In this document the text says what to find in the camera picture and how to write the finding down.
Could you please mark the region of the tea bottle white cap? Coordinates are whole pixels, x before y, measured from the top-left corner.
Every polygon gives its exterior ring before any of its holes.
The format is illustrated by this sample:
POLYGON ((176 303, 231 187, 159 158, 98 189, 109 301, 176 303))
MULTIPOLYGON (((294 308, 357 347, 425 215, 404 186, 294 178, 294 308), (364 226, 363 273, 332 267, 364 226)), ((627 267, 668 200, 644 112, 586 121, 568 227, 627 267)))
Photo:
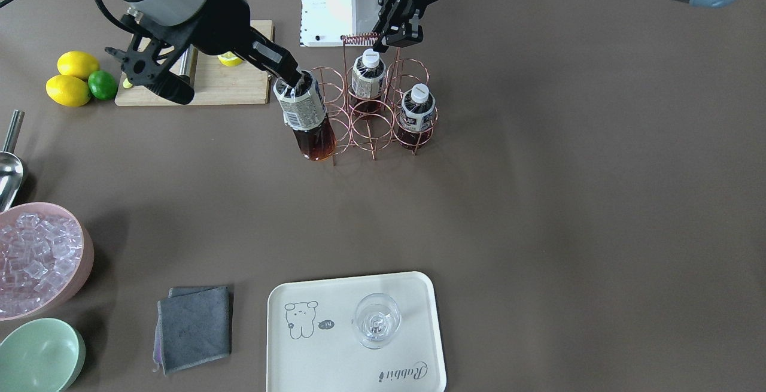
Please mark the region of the tea bottle white cap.
POLYGON ((308 160, 326 160, 336 150, 336 136, 317 79, 302 71, 296 87, 281 78, 273 91, 282 108, 284 124, 293 130, 299 149, 308 160))

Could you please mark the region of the copper wire bottle basket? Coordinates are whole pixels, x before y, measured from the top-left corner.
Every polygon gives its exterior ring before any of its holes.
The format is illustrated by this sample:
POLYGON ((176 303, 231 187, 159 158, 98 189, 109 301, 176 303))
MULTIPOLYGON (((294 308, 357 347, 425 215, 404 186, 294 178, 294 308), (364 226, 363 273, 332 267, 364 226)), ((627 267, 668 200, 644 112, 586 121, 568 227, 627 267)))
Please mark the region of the copper wire bottle basket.
POLYGON ((437 127, 437 107, 433 109, 432 123, 425 130, 408 130, 400 125, 400 103, 405 93, 414 84, 428 84, 430 81, 427 65, 413 57, 402 56, 400 50, 397 50, 394 59, 386 64, 380 98, 361 100, 351 92, 353 65, 348 61, 346 50, 351 45, 371 47, 375 38, 373 33, 342 37, 342 70, 328 66, 311 69, 320 84, 336 136, 332 163, 336 163, 336 156, 351 148, 366 152, 371 155, 372 160, 377 160, 380 150, 396 144, 407 146, 408 152, 416 155, 418 150, 429 142, 437 127))

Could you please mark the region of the half lemon slice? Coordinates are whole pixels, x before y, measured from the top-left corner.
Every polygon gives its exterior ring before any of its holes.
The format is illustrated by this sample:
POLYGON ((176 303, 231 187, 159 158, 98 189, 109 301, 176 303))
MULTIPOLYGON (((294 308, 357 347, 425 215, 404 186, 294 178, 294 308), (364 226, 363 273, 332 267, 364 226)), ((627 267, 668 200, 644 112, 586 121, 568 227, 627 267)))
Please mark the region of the half lemon slice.
POLYGON ((237 54, 235 54, 235 52, 232 51, 218 54, 218 61, 227 67, 238 66, 244 62, 243 59, 241 59, 239 56, 237 56, 237 54))

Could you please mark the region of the steel muddler black tip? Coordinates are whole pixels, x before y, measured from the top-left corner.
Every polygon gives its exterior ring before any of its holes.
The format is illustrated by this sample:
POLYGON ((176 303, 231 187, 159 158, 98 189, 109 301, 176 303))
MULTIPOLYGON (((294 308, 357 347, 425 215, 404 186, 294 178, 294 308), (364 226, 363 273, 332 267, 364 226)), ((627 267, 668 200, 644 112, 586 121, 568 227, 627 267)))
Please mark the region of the steel muddler black tip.
POLYGON ((180 70, 178 71, 178 75, 184 81, 189 83, 190 86, 192 86, 194 81, 197 54, 199 54, 197 48, 195 48, 194 45, 189 45, 186 51, 184 51, 184 53, 181 55, 180 59, 180 70))

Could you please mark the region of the green lime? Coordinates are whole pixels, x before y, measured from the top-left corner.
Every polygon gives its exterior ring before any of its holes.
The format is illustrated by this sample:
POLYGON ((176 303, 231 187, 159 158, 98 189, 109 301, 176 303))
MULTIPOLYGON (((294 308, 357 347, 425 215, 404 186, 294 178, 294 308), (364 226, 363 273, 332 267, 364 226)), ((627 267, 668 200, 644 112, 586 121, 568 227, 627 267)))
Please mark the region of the green lime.
POLYGON ((110 101, 117 96, 118 82, 107 71, 93 71, 87 79, 90 94, 102 101, 110 101))

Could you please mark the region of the whole yellow lemon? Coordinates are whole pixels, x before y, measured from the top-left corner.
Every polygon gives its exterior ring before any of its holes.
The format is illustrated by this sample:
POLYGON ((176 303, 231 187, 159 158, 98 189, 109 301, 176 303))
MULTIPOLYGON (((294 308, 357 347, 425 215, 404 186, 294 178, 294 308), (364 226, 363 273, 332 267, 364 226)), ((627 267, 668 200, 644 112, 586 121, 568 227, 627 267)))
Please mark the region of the whole yellow lemon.
POLYGON ((57 70, 61 75, 69 75, 87 81, 89 76, 101 69, 99 61, 90 53, 72 50, 58 57, 57 70))
POLYGON ((87 82, 71 75, 55 75, 49 78, 45 84, 45 91, 55 103, 66 107, 84 106, 92 98, 87 82))

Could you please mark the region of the steel ice scoop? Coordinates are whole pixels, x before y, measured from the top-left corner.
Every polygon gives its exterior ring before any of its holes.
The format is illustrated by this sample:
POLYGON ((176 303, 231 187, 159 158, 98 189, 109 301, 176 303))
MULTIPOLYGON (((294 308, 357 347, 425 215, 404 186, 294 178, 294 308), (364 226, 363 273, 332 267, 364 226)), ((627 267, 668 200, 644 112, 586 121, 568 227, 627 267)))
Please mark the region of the steel ice scoop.
POLYGON ((11 208, 25 180, 23 161, 14 154, 25 112, 14 110, 1 152, 1 211, 11 208))

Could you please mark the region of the clear wine glass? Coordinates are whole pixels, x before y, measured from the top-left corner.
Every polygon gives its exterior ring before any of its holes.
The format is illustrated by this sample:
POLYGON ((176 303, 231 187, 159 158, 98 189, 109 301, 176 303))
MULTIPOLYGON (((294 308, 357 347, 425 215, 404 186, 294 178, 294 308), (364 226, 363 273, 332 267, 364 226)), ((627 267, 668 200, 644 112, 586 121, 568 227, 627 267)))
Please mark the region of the clear wine glass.
POLYGON ((402 312, 393 297, 375 292, 356 305, 352 323, 357 341, 364 348, 380 350, 399 332, 402 312))

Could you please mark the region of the folded grey cloth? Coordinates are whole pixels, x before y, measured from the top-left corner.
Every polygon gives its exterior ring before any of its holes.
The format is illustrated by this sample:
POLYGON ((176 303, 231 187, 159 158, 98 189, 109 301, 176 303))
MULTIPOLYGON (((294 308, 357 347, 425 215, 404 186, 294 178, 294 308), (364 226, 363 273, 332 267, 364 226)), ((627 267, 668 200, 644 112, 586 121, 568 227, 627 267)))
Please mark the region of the folded grey cloth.
POLYGON ((230 356, 231 302, 225 285, 172 287, 157 302, 153 361, 165 376, 230 356))

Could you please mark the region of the cream serving tray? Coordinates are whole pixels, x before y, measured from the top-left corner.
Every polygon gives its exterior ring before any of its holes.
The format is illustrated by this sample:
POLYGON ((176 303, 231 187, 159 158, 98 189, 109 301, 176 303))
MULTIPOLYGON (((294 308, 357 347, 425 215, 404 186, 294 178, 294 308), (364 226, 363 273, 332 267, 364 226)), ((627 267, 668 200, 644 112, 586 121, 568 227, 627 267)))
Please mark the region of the cream serving tray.
POLYGON ((268 391, 444 391, 432 280, 398 272, 276 286, 266 310, 268 391))

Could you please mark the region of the pink bowl of ice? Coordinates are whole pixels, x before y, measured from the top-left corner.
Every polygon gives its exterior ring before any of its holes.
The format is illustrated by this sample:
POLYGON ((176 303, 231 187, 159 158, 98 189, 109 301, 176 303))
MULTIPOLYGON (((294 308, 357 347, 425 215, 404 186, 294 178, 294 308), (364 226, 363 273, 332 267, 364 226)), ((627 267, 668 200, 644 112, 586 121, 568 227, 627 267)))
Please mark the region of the pink bowl of ice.
POLYGON ((17 320, 61 305, 87 281, 93 242, 62 206, 27 203, 2 212, 1 319, 17 320))

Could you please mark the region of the mint green bowl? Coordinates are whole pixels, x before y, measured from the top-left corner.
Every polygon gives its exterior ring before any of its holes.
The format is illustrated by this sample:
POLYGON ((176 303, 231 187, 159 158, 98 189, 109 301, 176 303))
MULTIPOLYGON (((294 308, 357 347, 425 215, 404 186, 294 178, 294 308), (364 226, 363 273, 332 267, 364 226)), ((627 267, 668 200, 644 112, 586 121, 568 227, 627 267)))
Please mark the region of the mint green bowl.
POLYGON ((40 318, 2 341, 2 391, 66 391, 84 367, 82 335, 68 323, 40 318))

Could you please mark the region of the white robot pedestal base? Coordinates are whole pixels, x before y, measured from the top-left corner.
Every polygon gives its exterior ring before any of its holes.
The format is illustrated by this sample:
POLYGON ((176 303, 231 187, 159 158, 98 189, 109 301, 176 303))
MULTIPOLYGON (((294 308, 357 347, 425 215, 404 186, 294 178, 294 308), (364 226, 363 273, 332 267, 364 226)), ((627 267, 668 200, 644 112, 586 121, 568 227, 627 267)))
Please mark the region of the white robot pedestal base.
POLYGON ((299 45, 339 47, 342 37, 372 32, 379 19, 378 0, 301 0, 299 45))

